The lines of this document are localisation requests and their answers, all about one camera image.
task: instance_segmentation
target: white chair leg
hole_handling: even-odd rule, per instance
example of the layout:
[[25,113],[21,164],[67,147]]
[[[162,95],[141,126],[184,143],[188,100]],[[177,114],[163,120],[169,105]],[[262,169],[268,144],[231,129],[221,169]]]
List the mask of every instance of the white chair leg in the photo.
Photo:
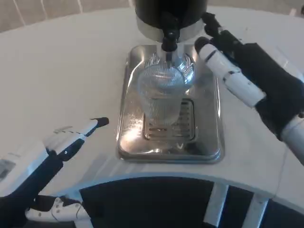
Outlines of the white chair leg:
[[204,217],[204,223],[214,227],[219,226],[219,221],[224,208],[229,186],[221,183],[214,183]]

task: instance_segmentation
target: white table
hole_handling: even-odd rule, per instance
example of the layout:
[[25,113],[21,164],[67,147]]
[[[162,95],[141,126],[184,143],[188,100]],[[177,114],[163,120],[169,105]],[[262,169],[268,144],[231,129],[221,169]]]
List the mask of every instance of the white table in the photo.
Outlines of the white table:
[[[209,7],[208,11],[238,36],[250,31],[257,39],[270,40],[303,67],[303,20],[246,9]],[[283,173],[278,189],[286,146],[266,129],[254,110],[225,89],[221,90],[221,105],[226,152],[220,163],[134,164],[117,158],[124,64],[128,52],[139,44],[153,41],[138,31],[134,9],[74,15],[0,34],[0,153],[16,149],[27,137],[44,138],[57,127],[107,116],[110,124],[87,139],[42,194],[62,194],[124,178],[169,175],[219,181],[269,198],[278,191],[280,199],[290,202],[292,192],[281,190],[289,173]],[[302,167],[293,168],[304,175]],[[290,188],[304,190],[303,184],[293,185]],[[304,208],[304,200],[292,204]]]

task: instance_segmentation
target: drip tray grate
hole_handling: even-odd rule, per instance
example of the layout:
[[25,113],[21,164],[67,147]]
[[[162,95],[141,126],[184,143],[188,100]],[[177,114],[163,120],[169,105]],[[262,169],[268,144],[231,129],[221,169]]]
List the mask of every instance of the drip tray grate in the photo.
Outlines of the drip tray grate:
[[183,99],[180,106],[180,116],[171,126],[153,125],[144,118],[144,136],[148,140],[178,140],[191,141],[195,136],[194,107],[189,99]]

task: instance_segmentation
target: stainless steel drip tray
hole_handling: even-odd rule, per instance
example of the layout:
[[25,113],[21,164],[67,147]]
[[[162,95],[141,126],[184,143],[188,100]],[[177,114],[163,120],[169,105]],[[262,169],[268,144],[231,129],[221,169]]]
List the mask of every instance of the stainless steel drip tray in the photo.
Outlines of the stainless steel drip tray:
[[195,64],[187,77],[180,117],[171,126],[156,126],[143,113],[137,79],[155,45],[134,47],[128,57],[118,129],[118,154],[136,162],[213,163],[224,155],[218,82],[199,61],[194,47],[185,53]]

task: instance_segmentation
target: clear glass cup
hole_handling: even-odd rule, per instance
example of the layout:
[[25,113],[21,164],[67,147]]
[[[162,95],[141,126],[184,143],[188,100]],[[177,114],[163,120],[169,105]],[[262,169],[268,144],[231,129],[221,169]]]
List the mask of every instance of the clear glass cup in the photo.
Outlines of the clear glass cup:
[[166,63],[145,68],[139,75],[137,90],[150,123],[167,126],[178,120],[185,92],[185,78],[178,68]]

